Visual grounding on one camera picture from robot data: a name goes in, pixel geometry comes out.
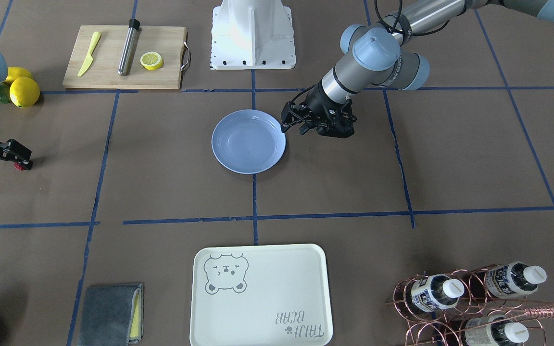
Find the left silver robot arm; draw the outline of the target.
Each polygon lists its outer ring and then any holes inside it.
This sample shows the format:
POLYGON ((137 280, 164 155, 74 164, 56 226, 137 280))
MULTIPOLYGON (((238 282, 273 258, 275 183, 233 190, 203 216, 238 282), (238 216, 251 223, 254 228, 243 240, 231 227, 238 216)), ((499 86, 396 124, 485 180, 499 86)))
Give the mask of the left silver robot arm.
POLYGON ((316 83, 301 103, 288 101, 281 112, 281 131, 299 125, 300 134, 348 138, 357 118, 352 97, 369 86, 416 90, 429 76, 429 62, 402 46, 415 37, 442 30, 450 20, 488 5, 502 6, 554 22, 554 0, 418 0, 371 25, 349 26, 340 38, 343 56, 316 83))

